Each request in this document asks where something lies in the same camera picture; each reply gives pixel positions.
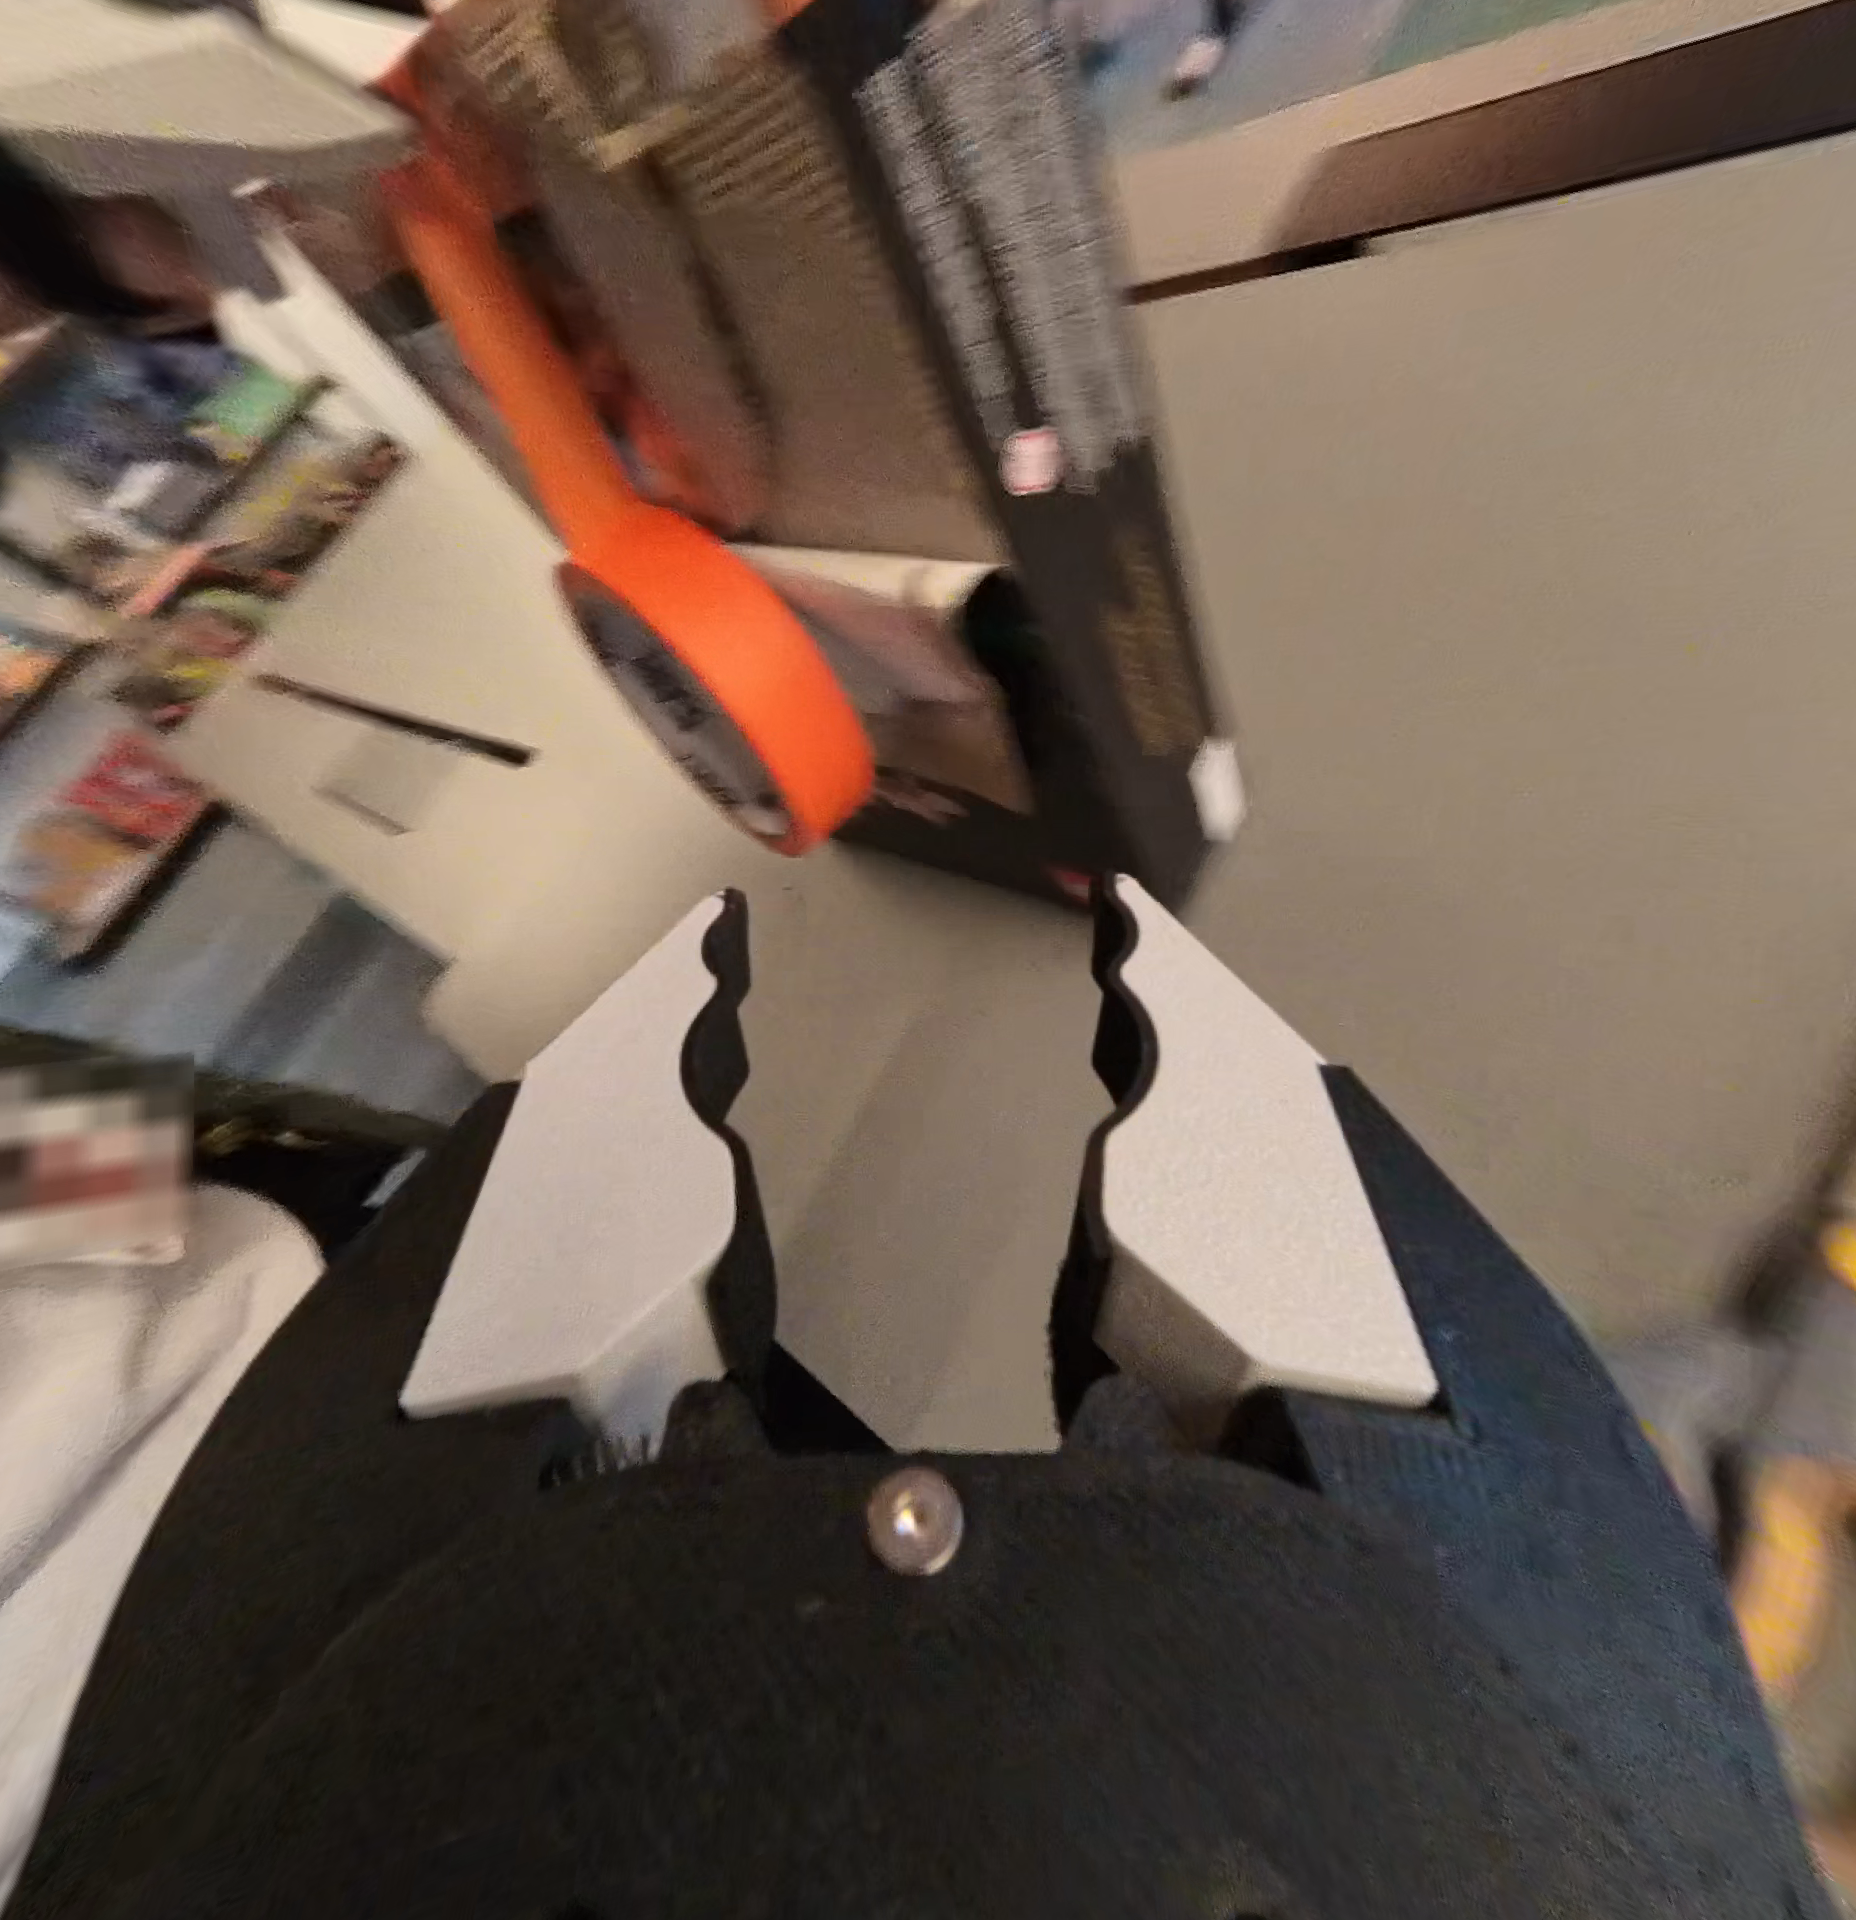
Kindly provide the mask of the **shelved stack of toy boxes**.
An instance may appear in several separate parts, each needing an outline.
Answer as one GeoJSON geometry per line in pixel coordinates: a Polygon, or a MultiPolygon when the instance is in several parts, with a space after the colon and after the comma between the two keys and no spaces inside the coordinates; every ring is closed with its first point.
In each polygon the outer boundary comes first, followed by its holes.
{"type": "Polygon", "coordinates": [[[225,824],[167,740],[405,464],[333,379],[215,340],[0,340],[0,945],[93,962],[225,824]]]}

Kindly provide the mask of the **orange masking tape roll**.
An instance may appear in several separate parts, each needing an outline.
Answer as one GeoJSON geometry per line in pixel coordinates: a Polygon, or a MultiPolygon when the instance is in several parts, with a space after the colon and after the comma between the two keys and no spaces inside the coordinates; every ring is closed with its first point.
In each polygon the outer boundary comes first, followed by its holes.
{"type": "Polygon", "coordinates": [[[391,227],[562,543],[558,593],[654,746],[751,840],[798,857],[873,796],[860,713],[776,589],[641,496],[494,218],[432,153],[384,174],[391,227]]]}

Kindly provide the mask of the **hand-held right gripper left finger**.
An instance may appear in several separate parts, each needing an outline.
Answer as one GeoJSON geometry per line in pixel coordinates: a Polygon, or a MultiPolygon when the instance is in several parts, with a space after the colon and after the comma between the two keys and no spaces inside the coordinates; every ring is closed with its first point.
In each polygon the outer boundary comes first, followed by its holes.
{"type": "Polygon", "coordinates": [[[566,1403],[666,1427],[683,1387],[764,1396],[774,1260],[730,1109],[750,902],[700,902],[523,1070],[401,1393],[405,1417],[566,1403]]]}

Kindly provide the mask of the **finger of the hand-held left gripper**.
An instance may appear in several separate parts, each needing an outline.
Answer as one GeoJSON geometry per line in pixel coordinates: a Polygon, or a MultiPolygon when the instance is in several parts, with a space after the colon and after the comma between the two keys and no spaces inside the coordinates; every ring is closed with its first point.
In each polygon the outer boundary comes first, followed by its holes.
{"type": "Polygon", "coordinates": [[[323,180],[409,117],[264,33],[0,33],[0,140],[84,197],[323,180]]]}

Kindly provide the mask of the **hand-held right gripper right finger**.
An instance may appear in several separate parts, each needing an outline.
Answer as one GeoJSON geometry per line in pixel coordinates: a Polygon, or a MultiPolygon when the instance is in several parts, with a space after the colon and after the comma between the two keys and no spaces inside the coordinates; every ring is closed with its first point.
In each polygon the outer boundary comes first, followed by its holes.
{"type": "Polygon", "coordinates": [[[1174,1421],[1262,1390],[1426,1412],[1437,1372],[1328,1063],[1147,888],[1099,881],[1089,1130],[1049,1317],[1055,1417],[1107,1373],[1174,1421]]]}

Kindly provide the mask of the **black orchid lego box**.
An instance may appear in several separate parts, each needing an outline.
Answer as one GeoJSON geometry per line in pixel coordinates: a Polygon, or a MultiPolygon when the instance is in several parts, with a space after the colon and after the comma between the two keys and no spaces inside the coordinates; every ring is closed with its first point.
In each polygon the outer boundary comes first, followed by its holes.
{"type": "Polygon", "coordinates": [[[1049,4],[440,4],[373,92],[391,170],[432,153],[494,218],[631,486],[825,649],[873,751],[829,840],[1195,895],[1242,772],[1049,4]]]}

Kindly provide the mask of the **person's black jacket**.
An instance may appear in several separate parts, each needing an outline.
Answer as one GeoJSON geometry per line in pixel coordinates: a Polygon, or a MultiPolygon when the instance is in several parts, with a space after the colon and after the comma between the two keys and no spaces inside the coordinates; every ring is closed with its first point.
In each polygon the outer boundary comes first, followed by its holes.
{"type": "Polygon", "coordinates": [[[291,1213],[373,1209],[448,1130],[333,1092],[199,1072],[193,1178],[291,1213]]]}

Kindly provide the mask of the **grey handle scissors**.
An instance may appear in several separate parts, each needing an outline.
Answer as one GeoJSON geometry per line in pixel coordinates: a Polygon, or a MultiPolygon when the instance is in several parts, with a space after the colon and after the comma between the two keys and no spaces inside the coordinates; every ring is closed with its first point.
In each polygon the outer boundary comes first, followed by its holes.
{"type": "Polygon", "coordinates": [[[1809,1845],[1856,1898],[1856,1117],[1771,1307],[1741,1446],[1733,1610],[1809,1845]]]}

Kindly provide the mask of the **grey table cover plate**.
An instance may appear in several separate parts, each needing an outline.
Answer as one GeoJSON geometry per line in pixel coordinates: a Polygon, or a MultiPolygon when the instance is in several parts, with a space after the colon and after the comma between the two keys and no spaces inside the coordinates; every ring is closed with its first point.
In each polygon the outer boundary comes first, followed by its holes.
{"type": "Polygon", "coordinates": [[[451,746],[374,731],[331,761],[315,796],[377,831],[405,836],[427,824],[457,771],[460,755],[451,746]]]}

